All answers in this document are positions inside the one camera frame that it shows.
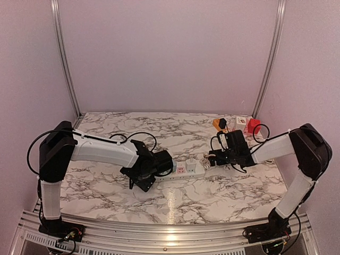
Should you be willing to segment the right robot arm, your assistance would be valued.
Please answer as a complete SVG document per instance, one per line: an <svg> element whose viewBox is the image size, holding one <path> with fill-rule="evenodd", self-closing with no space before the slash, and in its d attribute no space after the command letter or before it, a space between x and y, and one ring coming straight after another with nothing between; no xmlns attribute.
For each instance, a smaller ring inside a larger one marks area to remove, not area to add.
<svg viewBox="0 0 340 255"><path fill-rule="evenodd" d="M284 229L288 220L313 192L321 176L327 170L333 151L324 137L310 124L287 130L272 138L265 138L249 146L240 130L225 135L226 148L210 150L207 159L211 166L229 165L240 172L266 161L279 163L288 160L295 166L296 175L277 206L270 212L263 233L274 238Z"/></svg>

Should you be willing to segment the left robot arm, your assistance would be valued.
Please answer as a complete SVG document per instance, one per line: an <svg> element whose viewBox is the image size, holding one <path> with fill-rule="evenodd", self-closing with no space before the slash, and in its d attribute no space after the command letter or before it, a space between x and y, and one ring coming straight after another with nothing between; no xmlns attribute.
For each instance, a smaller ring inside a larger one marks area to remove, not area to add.
<svg viewBox="0 0 340 255"><path fill-rule="evenodd" d="M121 135L122 140L89 135L62 121L53 130L36 137L27 149L28 168L38 176L39 213L42 227L55 236L67 232L62 220L61 182L70 162L87 161L120 166L120 172L129 178L129 188L135 185L147 192L157 177L173 172L174 161L166 150L153 152L133 135Z"/></svg>

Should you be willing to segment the red cube socket adapter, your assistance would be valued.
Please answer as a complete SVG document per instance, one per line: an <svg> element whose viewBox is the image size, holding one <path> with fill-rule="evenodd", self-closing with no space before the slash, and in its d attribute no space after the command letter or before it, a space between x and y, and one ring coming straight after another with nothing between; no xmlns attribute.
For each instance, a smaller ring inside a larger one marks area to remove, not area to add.
<svg viewBox="0 0 340 255"><path fill-rule="evenodd" d="M258 119L251 118L247 124L248 133L258 134L261 129L261 122Z"/></svg>

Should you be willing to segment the white travel adapter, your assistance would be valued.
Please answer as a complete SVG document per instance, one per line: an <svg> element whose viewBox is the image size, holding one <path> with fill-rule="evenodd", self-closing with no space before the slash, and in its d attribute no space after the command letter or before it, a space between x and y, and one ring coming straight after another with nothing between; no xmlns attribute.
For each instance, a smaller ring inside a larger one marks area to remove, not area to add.
<svg viewBox="0 0 340 255"><path fill-rule="evenodd" d="M243 116L237 116L235 119L234 130L241 130L244 132L247 126L247 118Z"/></svg>

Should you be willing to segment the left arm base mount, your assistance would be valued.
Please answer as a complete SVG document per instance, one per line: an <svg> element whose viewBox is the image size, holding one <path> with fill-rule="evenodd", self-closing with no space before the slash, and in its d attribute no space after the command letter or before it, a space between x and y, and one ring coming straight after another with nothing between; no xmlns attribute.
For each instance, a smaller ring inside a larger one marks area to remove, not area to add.
<svg viewBox="0 0 340 255"><path fill-rule="evenodd" d="M85 226L63 221L60 217L55 220L47 220L39 213L39 232L59 238L60 241L74 240L81 242Z"/></svg>

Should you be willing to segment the white pastel power strip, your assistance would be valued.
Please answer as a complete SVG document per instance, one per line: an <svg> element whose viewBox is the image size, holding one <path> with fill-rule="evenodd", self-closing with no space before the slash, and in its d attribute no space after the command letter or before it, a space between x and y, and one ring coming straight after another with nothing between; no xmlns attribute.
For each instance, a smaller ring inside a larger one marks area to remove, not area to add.
<svg viewBox="0 0 340 255"><path fill-rule="evenodd" d="M205 168L201 163L197 161L197 166L194 173L189 173L185 168L185 161L173 161L172 172L166 176L157 177L160 181L173 181L173 180L183 180L192 179L197 177L203 177L205 175Z"/></svg>

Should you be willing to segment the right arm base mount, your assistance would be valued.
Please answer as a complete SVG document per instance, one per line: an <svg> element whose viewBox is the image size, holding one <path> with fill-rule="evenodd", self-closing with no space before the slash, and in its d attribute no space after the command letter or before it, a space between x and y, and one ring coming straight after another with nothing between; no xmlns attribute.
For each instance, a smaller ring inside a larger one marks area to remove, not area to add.
<svg viewBox="0 0 340 255"><path fill-rule="evenodd" d="M274 208L268 215L268 222L248 226L242 235L249 243L257 243L277 239L291 234L289 218L282 218Z"/></svg>

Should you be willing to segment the black adapter with cable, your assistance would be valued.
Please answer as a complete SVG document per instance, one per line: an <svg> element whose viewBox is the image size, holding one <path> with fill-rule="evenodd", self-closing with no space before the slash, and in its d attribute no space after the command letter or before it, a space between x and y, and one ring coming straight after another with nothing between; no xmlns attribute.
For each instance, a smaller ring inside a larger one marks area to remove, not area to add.
<svg viewBox="0 0 340 255"><path fill-rule="evenodd" d="M218 120L218 130L223 132L228 132L227 121L224 118Z"/></svg>

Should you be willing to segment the orange power strip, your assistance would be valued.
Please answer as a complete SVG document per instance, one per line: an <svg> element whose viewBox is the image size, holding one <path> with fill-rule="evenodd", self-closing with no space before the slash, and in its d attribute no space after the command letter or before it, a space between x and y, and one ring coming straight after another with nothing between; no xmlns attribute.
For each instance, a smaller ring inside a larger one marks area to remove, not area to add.
<svg viewBox="0 0 340 255"><path fill-rule="evenodd" d="M229 132L227 120L225 118L216 118L213 120L212 124L218 132Z"/></svg>

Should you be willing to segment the white usb charger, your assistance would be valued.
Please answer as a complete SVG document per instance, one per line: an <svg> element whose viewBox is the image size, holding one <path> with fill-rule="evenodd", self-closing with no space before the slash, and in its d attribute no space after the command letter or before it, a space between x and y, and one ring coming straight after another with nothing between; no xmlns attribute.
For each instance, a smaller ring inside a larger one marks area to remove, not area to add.
<svg viewBox="0 0 340 255"><path fill-rule="evenodd" d="M186 171L189 173L194 173L196 170L196 166L197 166L197 161L193 158L187 159L185 161L185 168L186 168Z"/></svg>

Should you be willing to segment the pink triangular power strip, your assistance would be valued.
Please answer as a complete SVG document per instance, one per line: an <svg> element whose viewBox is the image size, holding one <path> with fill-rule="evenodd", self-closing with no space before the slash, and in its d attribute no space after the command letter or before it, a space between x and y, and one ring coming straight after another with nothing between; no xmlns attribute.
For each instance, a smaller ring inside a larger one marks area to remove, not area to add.
<svg viewBox="0 0 340 255"><path fill-rule="evenodd" d="M253 134L254 134L254 128L245 127L245 128L242 130L242 133L243 133L245 136L253 135Z"/></svg>

